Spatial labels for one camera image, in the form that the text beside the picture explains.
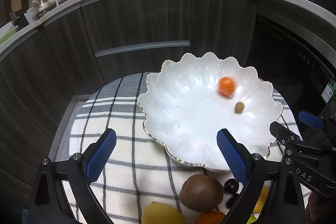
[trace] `table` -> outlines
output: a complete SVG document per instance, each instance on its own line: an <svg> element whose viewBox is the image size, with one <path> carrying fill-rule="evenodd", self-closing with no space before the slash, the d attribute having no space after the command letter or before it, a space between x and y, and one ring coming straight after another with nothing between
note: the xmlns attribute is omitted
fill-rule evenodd
<svg viewBox="0 0 336 224"><path fill-rule="evenodd" d="M97 182L91 189L98 201L115 224L141 223L142 211L152 202L166 203L176 208L185 224L194 224L200 214L185 207L179 201L182 184L195 174L206 174L222 184L231 173L214 173L203 168L187 167L169 158L164 148L145 133L142 123L145 119L136 98L146 92L148 73L130 75L106 85L81 108L70 135L69 156L83 152L90 143L96 142L106 128L113 128L117 134L117 145L112 152ZM293 114L276 91L273 98L283 104L279 123L299 134ZM281 158L284 147L275 142L270 148L268 160ZM68 182L64 189L74 215L86 223L75 202ZM310 191L302 186L307 202ZM225 202L230 195L224 195L216 208L227 213Z"/></svg>

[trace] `checkered tablecloth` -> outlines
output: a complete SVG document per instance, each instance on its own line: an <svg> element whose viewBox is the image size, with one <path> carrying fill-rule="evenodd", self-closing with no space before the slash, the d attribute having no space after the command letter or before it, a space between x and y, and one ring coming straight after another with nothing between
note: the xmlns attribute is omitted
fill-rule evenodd
<svg viewBox="0 0 336 224"><path fill-rule="evenodd" d="M144 114L137 105L137 96L146 92L148 73L130 75L118 79L95 93L82 107L73 123L69 143L69 156L83 152L96 142L106 128L117 134L117 145L103 172L91 189L103 209L115 224L141 223L142 211L152 202L166 203L176 208L185 224L194 224L199 216L179 201L179 192L188 177L207 174L222 184L231 173L213 173L202 168L187 167L170 159L164 148L149 138L142 127ZM299 133L292 112L282 96L274 91L273 97L283 104L279 123ZM269 160L281 159L284 147L274 143ZM68 182L64 189L77 220L86 223ZM309 190L303 194L308 198ZM224 195L216 208L227 213Z"/></svg>

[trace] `scalloped rim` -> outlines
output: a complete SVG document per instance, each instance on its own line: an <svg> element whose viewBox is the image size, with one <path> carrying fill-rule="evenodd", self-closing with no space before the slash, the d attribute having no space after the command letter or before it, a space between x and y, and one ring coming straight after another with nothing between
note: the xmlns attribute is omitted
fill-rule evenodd
<svg viewBox="0 0 336 224"><path fill-rule="evenodd" d="M212 53L218 60L226 60L226 59L228 59L228 58L234 58L234 57L227 57L227 58L225 58L225 59L219 59L213 52L207 52L207 53ZM180 60L180 61L177 61L177 62L174 62L174 61L172 61L172 60L170 60L170 59L165 60L165 61L162 63L162 65L161 65L161 71L160 71L159 73L155 73L155 72L151 72L151 73L156 74L156 75L160 75L160 74L162 73L162 68L163 68L163 65L164 65L165 62L171 61L171 62L174 62L174 63L176 63L176 64L177 64L177 63L180 63L180 62L182 61L182 58L183 58L185 55L187 55L187 54L189 55L189 54L191 54L191 53L189 53L189 52L185 53L185 54L181 57L181 60ZM193 56L194 56L195 58L197 58L197 59L201 59L201 58L203 58L203 56L202 56L202 57L196 57L195 55L193 55ZM251 66L249 66L249 67L246 67L246 68L253 68L253 69L256 71L256 73L257 73L257 77L258 77L258 72L257 72L257 70L256 70L255 67L251 67ZM146 88L147 88L147 91L146 91L145 93L148 92L148 82L147 82L148 75L146 76ZM272 84L271 82L268 82L268 83L270 83L271 86L272 86L271 97L272 97L272 100L275 101L274 98L273 98L273 84ZM174 156L174 155L169 151L169 149L168 149L168 147L167 147L167 145L166 145L165 143L163 143L163 142L159 141L157 138L153 137L153 136L148 132L148 130L146 129L146 127L145 127L145 121L147 120L148 115L147 115L147 113L145 112L145 110L142 108L142 106L141 106L141 104L140 104L139 96L140 96L140 95L138 95L138 97L137 97L136 100L137 100L137 103L138 103L140 109L141 109L142 112L145 114L145 120L144 120L143 123L142 123L143 130L146 132L146 134L147 134L151 139L153 139L155 142L157 142L157 143L159 143L160 145L162 145L162 146L165 148L167 154L168 154L173 160L175 160L175 161L177 161L178 163L181 163L181 164L183 164L183 165L187 165L187 166L190 166L190 167L202 167L202 168L205 168L205 169L207 169L207 170L210 170L210 171L213 171L213 172L217 172L217 173L227 173L227 172L230 172L230 170L213 169L213 168L208 167L206 164L192 164L192 163L190 163L190 162L186 162L186 161L181 160L181 159L179 159L178 157ZM282 104L281 102L278 102L278 103L281 104L281 112L280 112L280 114L279 114L279 116L278 116L278 118L277 118L277 121L279 121L279 118L280 118L280 116L281 116L281 114L282 114L282 112L283 112L283 110L284 110L284 106L283 106L283 104ZM276 139L274 139L273 141L271 141L271 142L268 144L268 154L264 157L264 159L267 159L267 158L269 157L269 155L270 155L270 146L271 146L271 144L274 143L275 141L276 141Z"/></svg>

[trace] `white bowl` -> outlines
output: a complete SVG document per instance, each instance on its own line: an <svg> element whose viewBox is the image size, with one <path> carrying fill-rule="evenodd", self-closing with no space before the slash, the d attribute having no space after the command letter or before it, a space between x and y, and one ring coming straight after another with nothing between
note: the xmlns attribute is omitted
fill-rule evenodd
<svg viewBox="0 0 336 224"><path fill-rule="evenodd" d="M231 98L218 94L222 77L235 80ZM218 59L212 52L201 58L187 53L175 63L166 60L160 73L150 73L147 92L138 103L146 115L144 130L176 161L213 171L229 171L217 146L217 132L227 128L250 153L269 155L274 137L269 125L280 117L283 106L273 100L273 86L258 79L253 67L242 68L234 57ZM245 109L236 114L235 104Z"/></svg>

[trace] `black oven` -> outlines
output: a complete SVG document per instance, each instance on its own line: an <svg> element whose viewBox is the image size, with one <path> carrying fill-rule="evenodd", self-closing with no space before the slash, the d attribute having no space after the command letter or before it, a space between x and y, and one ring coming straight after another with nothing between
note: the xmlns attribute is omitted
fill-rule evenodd
<svg viewBox="0 0 336 224"><path fill-rule="evenodd" d="M257 17L246 65L280 92L301 134L308 126L298 120L298 113L320 115L335 93L331 63L310 43L263 16Z"/></svg>

